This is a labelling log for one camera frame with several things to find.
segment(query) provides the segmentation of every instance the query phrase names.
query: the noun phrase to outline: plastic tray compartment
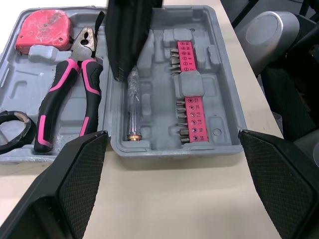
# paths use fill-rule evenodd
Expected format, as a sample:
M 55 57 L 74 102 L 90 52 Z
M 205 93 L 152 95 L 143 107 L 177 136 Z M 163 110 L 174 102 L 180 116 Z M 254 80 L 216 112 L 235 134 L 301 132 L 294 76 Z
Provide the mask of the plastic tray compartment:
M 176 78 L 170 50 L 190 40 L 204 86 L 203 105 L 209 142 L 181 144 L 176 113 Z M 246 128 L 237 89 L 215 11 L 208 6 L 167 6 L 153 10 L 149 38 L 137 64 L 141 77 L 143 140 L 126 140 L 126 88 L 113 107 L 113 149 L 123 157 L 190 157 L 242 151 L 238 139 Z M 188 88 L 195 87 L 190 83 Z
M 101 10 L 105 8 L 96 7 L 64 7 L 61 9 L 67 13 L 73 25 L 73 37 L 84 26 L 94 29 L 95 20 Z M 55 48 L 40 47 L 30 51 L 28 55 L 20 56 L 15 50 L 15 42 L 22 27 L 23 21 L 37 9 L 28 9 L 22 12 L 14 26 L 12 34 L 0 58 L 0 111 L 22 111 L 25 112 L 35 123 L 37 123 L 38 109 L 48 92 L 54 75 L 56 64 L 67 59 L 71 52 L 59 52 Z M 98 32 L 98 52 L 106 52 L 106 40 L 104 27 Z M 100 88 L 103 92 L 99 105 L 98 130 L 106 128 L 106 92 L 109 66 L 108 61 L 103 62 L 104 70 L 100 76 Z M 33 151 L 33 144 L 14 149 L 0 155 L 2 163 L 19 162 L 46 162 L 53 161 L 62 147 L 69 141 L 78 137 L 83 123 L 86 96 L 82 76 L 79 77 L 62 104 L 55 127 L 53 150 L 49 153 L 39 154 Z M 23 123 L 11 121 L 3 123 L 0 127 L 0 143 L 6 143 L 14 138 L 23 129 Z
M 74 36 L 84 26 L 94 27 L 100 7 L 62 7 L 69 16 Z M 22 111 L 37 123 L 38 108 L 47 93 L 59 61 L 70 52 L 38 49 L 33 55 L 20 56 L 14 44 L 24 19 L 38 9 L 21 13 L 0 58 L 0 110 Z M 178 40 L 191 40 L 197 70 L 204 86 L 203 104 L 209 142 L 180 143 L 177 126 L 175 90 L 178 80 L 170 72 L 170 50 Z M 231 73 L 226 48 L 214 10 L 208 6 L 165 6 L 154 9 L 147 43 L 138 61 L 142 93 L 143 140 L 128 142 L 127 85 L 116 82 L 107 58 L 104 26 L 98 33 L 96 56 L 102 63 L 100 76 L 102 100 L 98 130 L 107 130 L 117 154 L 134 157 L 214 156 L 242 151 L 238 131 L 246 128 Z M 56 123 L 54 148 L 38 154 L 33 145 L 0 155 L 0 162 L 52 161 L 68 141 L 78 137 L 85 115 L 85 90 L 81 76 L 66 97 Z M 20 122 L 0 127 L 0 143 L 13 138 L 22 129 Z

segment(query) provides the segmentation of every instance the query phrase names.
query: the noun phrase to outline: black strap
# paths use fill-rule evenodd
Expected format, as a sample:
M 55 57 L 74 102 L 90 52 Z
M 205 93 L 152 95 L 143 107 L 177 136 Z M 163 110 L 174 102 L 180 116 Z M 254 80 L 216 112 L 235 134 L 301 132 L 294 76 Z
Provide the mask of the black strap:
M 12 120 L 19 120 L 24 123 L 23 131 L 5 145 L 0 145 L 0 154 L 7 153 L 15 148 L 21 148 L 26 144 L 31 144 L 35 136 L 34 122 L 23 112 L 3 111 L 0 113 L 0 124 Z
M 95 39 L 98 39 L 98 31 L 105 17 L 105 13 L 100 11 L 98 17 L 95 20 Z

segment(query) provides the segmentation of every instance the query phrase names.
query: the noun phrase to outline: textured gripper pad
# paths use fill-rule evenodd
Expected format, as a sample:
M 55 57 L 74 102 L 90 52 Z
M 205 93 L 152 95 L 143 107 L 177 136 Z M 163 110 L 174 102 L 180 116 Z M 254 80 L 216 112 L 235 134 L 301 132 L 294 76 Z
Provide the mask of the textured gripper pad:
M 256 191 L 283 239 L 294 239 L 313 207 L 314 192 L 271 144 L 240 134 Z
M 85 145 L 65 179 L 59 200 L 77 239 L 84 235 L 99 189 L 107 136 Z

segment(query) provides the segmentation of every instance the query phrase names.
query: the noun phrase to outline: pliers jaw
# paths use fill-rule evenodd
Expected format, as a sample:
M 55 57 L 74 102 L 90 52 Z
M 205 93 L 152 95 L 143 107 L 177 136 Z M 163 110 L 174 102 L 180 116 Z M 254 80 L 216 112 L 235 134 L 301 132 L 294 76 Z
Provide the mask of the pliers jaw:
M 84 27 L 75 38 L 71 47 L 72 56 L 75 62 L 82 62 L 95 56 L 97 40 L 94 30 L 91 27 Z

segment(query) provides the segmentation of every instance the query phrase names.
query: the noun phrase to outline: screwdriver bit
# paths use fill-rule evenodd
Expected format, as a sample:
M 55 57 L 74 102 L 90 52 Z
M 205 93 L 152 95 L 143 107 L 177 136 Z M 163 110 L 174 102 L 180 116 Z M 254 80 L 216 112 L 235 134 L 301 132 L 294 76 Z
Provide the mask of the screwdriver bit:
M 185 119 L 185 118 L 187 118 L 187 116 L 186 115 L 178 115 L 177 118 L 178 119 Z
M 188 123 L 178 123 L 178 126 L 188 126 Z
M 177 101 L 176 105 L 183 106 L 183 105 L 185 105 L 185 101 Z
M 179 135 L 183 136 L 183 135 L 189 135 L 189 131 L 187 129 L 180 129 L 179 130 Z
M 185 112 L 186 108 L 177 108 L 177 112 Z
M 181 71 L 180 70 L 172 70 L 171 73 L 172 74 L 179 74 L 179 73 L 181 73 Z
M 180 61 L 179 61 L 179 59 L 172 58 L 171 63 L 172 63 L 172 65 L 179 64 Z
M 181 138 L 180 142 L 181 143 L 189 143 L 189 138 Z

